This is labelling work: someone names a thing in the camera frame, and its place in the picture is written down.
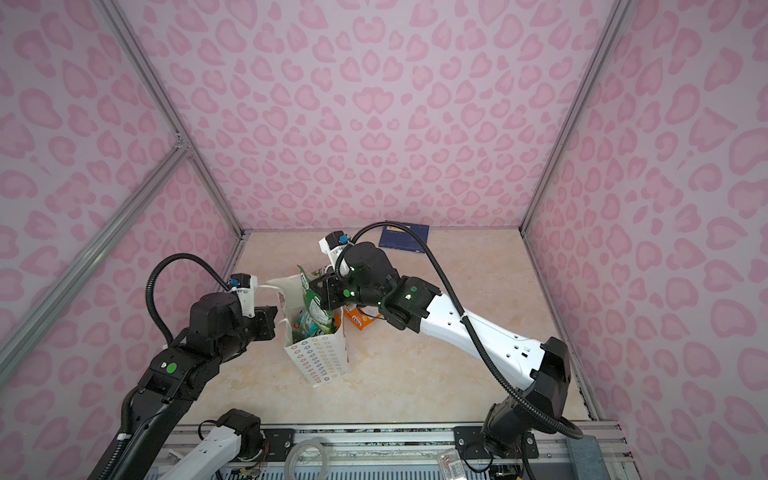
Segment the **green snack packet front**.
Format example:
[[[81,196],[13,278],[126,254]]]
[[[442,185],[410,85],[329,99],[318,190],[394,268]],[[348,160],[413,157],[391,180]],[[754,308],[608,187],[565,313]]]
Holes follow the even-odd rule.
[[[332,313],[321,306],[320,295],[310,287],[310,281],[313,277],[301,266],[299,266],[299,275],[302,286],[303,311],[308,311],[310,313],[315,322],[322,328],[324,334],[334,333],[336,330],[336,322]]]

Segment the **orange snack packet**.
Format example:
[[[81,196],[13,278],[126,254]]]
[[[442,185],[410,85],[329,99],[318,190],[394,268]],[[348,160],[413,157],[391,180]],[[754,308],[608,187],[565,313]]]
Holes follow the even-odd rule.
[[[345,318],[359,330],[365,329],[374,321],[384,319],[378,309],[371,306],[346,306],[343,310]]]

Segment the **white paper bag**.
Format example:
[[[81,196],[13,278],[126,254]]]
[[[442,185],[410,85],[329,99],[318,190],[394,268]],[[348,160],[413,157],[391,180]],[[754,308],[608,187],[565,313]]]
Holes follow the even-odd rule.
[[[301,275],[268,280],[266,285],[278,291],[280,321],[286,325],[284,351],[306,381],[316,388],[346,377],[350,363],[341,311],[332,314],[333,332],[306,336],[299,329],[302,315],[310,313]]]

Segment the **teal Fox's mint candy bag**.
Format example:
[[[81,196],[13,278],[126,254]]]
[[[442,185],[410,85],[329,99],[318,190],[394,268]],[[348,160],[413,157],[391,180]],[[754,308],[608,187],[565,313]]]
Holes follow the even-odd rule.
[[[322,334],[322,328],[315,322],[308,311],[303,311],[292,327],[292,339],[294,343]]]

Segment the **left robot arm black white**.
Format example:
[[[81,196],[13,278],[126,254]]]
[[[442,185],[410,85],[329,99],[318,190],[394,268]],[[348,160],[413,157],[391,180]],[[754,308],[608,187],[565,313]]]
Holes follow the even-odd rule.
[[[279,308],[246,315],[235,293],[206,294],[190,309],[189,327],[158,353],[124,398],[117,434],[91,479],[142,479],[165,441],[220,367],[253,342],[275,338]]]

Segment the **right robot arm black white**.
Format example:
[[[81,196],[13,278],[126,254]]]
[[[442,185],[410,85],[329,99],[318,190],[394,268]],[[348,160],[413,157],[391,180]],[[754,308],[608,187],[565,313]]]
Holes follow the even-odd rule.
[[[391,326],[411,330],[480,359],[507,397],[494,404],[481,438],[494,456],[510,455],[529,431],[579,440],[582,430],[563,415],[571,381],[567,345],[523,337],[460,306],[448,286],[398,273],[371,242],[352,243],[336,231],[319,242],[329,265],[309,283],[325,310],[373,308]]]

